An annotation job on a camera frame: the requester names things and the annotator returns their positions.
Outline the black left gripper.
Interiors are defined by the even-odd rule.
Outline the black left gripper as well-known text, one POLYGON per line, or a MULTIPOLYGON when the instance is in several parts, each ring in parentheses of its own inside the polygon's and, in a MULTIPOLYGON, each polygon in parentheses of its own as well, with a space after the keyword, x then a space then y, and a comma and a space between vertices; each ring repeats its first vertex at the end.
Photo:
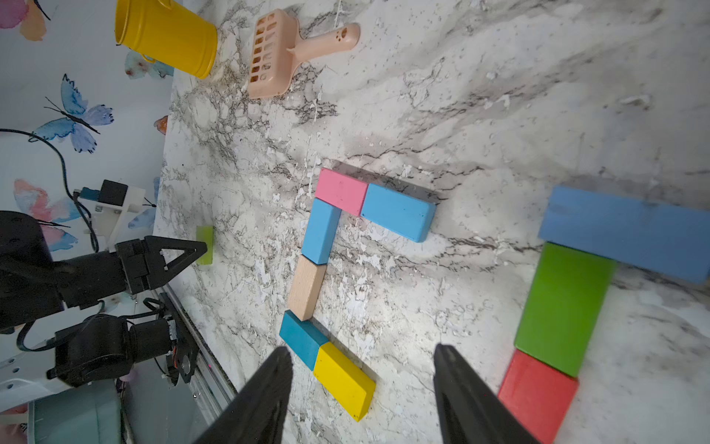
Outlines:
POLYGON ((206 242, 146 236, 116 251, 55 262, 57 292, 67 307, 88 308, 120 292, 165 286, 208 252, 206 242))

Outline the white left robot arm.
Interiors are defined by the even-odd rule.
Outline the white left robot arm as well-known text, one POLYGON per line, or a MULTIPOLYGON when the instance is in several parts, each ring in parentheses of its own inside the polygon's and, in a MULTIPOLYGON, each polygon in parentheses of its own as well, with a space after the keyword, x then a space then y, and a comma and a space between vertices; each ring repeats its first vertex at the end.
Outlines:
POLYGON ((162 355, 172 377, 190 382, 200 348, 164 293, 148 301, 146 313, 99 311, 42 346, 31 348, 25 340, 35 321, 66 308, 102 305, 120 292, 160 290, 207 251, 205 242, 147 236, 120 242, 112 252, 55 261, 36 219, 2 212, 1 331, 20 329, 20 353, 1 363, 1 409, 124 377, 135 364, 162 355))

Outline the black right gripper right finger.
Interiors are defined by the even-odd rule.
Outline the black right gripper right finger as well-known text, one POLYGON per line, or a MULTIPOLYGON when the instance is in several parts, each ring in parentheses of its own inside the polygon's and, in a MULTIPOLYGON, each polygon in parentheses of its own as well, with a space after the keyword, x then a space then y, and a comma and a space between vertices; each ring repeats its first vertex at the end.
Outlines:
POLYGON ((438 344, 434 364, 443 442, 536 442, 454 346, 438 344))

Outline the light blue building block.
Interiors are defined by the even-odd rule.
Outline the light blue building block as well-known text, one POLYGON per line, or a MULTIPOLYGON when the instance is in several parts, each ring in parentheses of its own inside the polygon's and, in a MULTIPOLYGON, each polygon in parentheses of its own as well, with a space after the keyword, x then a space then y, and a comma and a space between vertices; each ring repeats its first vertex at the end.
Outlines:
POLYGON ((320 199, 314 200, 301 254, 318 266, 328 262, 340 215, 339 208, 320 199))

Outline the small yellow building block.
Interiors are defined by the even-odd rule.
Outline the small yellow building block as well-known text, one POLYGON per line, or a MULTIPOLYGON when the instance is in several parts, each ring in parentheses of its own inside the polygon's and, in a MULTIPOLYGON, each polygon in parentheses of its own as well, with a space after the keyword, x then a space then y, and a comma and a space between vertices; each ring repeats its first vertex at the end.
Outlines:
POLYGON ((375 381, 332 342, 320 347, 314 375, 354 421, 360 422, 366 416, 375 394, 375 381))

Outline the pink building block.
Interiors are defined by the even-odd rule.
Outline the pink building block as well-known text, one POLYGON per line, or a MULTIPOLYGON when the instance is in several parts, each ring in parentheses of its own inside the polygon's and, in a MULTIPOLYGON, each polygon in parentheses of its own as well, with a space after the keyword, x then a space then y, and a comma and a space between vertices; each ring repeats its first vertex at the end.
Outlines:
POLYGON ((315 197, 353 216, 360 216, 369 184, 322 168, 315 197))

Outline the red building block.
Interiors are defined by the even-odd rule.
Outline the red building block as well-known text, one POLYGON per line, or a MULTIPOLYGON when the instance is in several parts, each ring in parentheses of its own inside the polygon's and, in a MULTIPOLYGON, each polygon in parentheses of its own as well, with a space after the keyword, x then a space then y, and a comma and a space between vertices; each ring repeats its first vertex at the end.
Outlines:
POLYGON ((498 398, 539 442, 553 443, 580 382, 516 350, 498 398))

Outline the pale blue building block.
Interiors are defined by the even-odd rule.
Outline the pale blue building block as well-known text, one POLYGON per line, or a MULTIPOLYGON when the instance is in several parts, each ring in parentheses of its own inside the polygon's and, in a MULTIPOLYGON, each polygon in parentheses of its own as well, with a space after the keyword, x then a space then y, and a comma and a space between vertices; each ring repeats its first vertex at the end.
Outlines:
POLYGON ((675 279, 709 279, 707 211, 558 186, 538 237, 675 279))

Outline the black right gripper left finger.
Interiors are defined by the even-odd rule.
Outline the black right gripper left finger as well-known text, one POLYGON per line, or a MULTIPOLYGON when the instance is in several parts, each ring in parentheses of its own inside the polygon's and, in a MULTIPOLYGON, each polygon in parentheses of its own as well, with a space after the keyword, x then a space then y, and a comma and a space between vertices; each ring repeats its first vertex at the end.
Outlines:
POLYGON ((279 346, 196 442, 280 443, 288 412, 292 379, 290 351, 279 346))

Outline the natural wood building block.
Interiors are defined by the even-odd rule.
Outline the natural wood building block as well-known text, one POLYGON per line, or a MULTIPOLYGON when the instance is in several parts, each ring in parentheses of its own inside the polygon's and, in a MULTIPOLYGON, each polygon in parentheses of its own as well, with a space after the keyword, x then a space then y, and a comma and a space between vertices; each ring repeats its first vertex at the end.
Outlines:
POLYGON ((312 318, 326 271, 327 265, 317 265, 300 256, 288 296, 288 310, 299 320, 312 318))

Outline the sky blue short block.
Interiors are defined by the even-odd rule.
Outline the sky blue short block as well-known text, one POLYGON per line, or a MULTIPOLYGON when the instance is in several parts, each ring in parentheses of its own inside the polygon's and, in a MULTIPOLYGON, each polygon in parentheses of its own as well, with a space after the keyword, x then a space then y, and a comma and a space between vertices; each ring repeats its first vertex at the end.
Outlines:
POLYGON ((376 184, 368 186, 361 216, 413 242, 424 242, 436 205, 376 184))

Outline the teal building block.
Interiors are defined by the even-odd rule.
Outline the teal building block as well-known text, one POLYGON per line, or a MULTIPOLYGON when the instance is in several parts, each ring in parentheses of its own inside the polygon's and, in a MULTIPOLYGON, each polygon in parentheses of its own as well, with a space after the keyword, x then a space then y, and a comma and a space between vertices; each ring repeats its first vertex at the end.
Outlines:
POLYGON ((314 371, 320 348, 329 343, 327 336, 310 320, 301 321, 290 310, 284 312, 279 336, 311 371, 314 371))

